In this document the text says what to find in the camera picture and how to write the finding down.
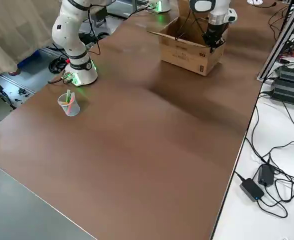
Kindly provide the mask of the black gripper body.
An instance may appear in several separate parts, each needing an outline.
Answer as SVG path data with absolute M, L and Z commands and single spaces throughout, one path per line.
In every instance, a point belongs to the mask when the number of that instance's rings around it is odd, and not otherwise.
M 222 38 L 223 33 L 228 28 L 228 23 L 223 23 L 221 25 L 214 25 L 211 23 L 207 24 L 207 30 L 204 34 L 210 35 L 213 37 L 213 41 L 216 42 L 217 40 Z

